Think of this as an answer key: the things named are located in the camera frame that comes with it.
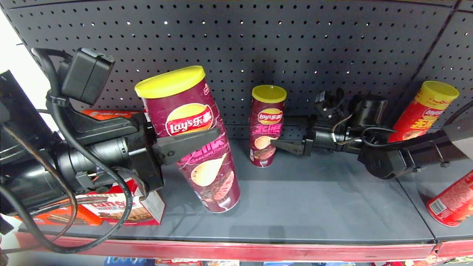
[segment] wafer box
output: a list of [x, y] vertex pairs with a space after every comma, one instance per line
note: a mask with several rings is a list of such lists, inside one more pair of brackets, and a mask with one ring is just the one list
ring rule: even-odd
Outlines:
[[[133, 180], [127, 182], [133, 194], [133, 206], [125, 226], [159, 225], [164, 212], [164, 202], [156, 191], [150, 192], [148, 197], [140, 201], [141, 192]], [[97, 204], [84, 204], [88, 210], [93, 212], [104, 221], [115, 224], [122, 217], [125, 209], [125, 195], [119, 186], [113, 186], [107, 194], [90, 193], [79, 195], [82, 197], [102, 197], [106, 201]]]

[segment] red chips canister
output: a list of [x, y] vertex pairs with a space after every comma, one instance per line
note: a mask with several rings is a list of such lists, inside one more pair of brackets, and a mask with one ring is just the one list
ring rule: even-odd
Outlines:
[[250, 115], [250, 160], [257, 167], [270, 166], [276, 147], [271, 140], [279, 138], [286, 91], [278, 86], [261, 85], [252, 91]]
[[178, 163], [202, 204], [213, 213], [231, 209], [240, 198], [228, 137], [201, 66], [164, 73], [135, 86], [159, 137], [217, 127], [220, 136]]
[[473, 170], [427, 202], [439, 223], [455, 227], [473, 214]]
[[438, 82], [422, 83], [414, 100], [397, 120], [388, 142], [399, 142], [422, 136], [459, 95], [454, 87]]

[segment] robotic arm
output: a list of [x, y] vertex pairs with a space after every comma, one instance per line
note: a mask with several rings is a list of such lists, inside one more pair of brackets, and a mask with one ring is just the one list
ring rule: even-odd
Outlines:
[[[150, 191], [164, 186], [162, 165], [177, 162], [220, 135], [219, 129], [209, 129], [157, 138], [143, 113], [131, 118], [119, 117], [105, 121], [83, 115], [72, 108], [69, 99], [95, 104], [114, 61], [83, 48], [73, 57], [49, 49], [34, 49], [33, 53], [41, 59], [52, 87], [46, 97], [46, 106], [66, 141], [44, 123], [11, 73], [1, 74], [2, 214], [20, 213], [18, 206], [22, 204], [22, 209], [34, 216], [63, 207], [57, 202], [68, 198], [68, 195], [71, 198], [90, 191], [104, 193], [117, 180], [124, 184], [123, 180], [128, 178], [133, 178], [138, 184], [143, 194], [142, 200]], [[50, 56], [63, 59], [57, 71]], [[45, 165], [51, 165], [52, 168], [45, 170]], [[106, 240], [119, 227], [117, 224], [109, 235], [94, 241], [94, 245]], [[6, 234], [9, 230], [11, 226], [0, 219], [0, 232]], [[40, 243], [46, 242], [44, 236], [39, 238], [43, 239], [38, 240]], [[61, 249], [55, 244], [48, 246], [52, 251], [61, 253], [75, 253], [91, 247], [93, 245], [81, 246], [80, 249]]]
[[271, 140], [277, 148], [310, 156], [313, 148], [358, 154], [369, 173], [381, 179], [420, 172], [423, 167], [473, 159], [473, 118], [453, 122], [435, 133], [403, 142], [374, 144], [387, 139], [392, 130], [381, 126], [387, 100], [375, 95], [356, 95], [343, 118], [343, 90], [323, 92], [315, 98], [317, 115], [308, 118], [302, 141]]

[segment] perforated metal panel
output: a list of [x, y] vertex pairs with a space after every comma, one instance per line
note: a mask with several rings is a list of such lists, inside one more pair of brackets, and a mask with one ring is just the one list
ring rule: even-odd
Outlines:
[[458, 5], [459, 10], [473, 11], [473, 1], [472, 0], [462, 0], [460, 5]]
[[248, 124], [251, 89], [266, 83], [288, 91], [286, 115], [310, 114], [315, 95], [337, 87], [347, 99], [385, 96], [392, 108], [450, 9], [373, 1], [115, 0], [5, 11], [28, 48], [91, 47], [117, 60], [93, 108], [139, 110], [137, 82], [200, 64], [229, 126]]
[[[434, 123], [440, 128], [460, 107], [473, 100], [473, 14], [456, 12], [439, 38], [416, 79], [406, 92], [413, 98], [425, 80], [437, 80], [456, 87], [460, 96]], [[466, 111], [459, 119], [472, 116]]]

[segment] store shelf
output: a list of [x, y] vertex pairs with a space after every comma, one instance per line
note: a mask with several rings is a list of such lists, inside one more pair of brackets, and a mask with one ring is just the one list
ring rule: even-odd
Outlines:
[[[356, 156], [321, 152], [296, 157], [279, 152], [273, 165], [256, 168], [247, 147], [247, 141], [231, 141], [242, 191], [234, 209], [222, 214], [206, 211], [177, 169], [168, 167], [163, 169], [166, 185], [160, 191], [166, 203], [162, 224], [125, 227], [114, 239], [327, 245], [322, 249], [420, 244], [412, 247], [425, 249], [411, 257], [426, 256], [432, 249], [423, 244], [432, 243], [433, 236], [399, 183], [371, 176]], [[41, 228], [56, 233], [61, 227]], [[75, 226], [67, 236], [96, 238], [108, 228]]]
[[436, 241], [442, 242], [440, 257], [457, 257], [473, 254], [473, 220], [467, 219], [458, 227], [448, 227], [434, 220], [427, 212], [425, 203], [445, 188], [471, 171], [473, 161], [454, 162], [448, 168], [429, 166], [417, 174], [400, 178], [400, 183], [419, 210]]

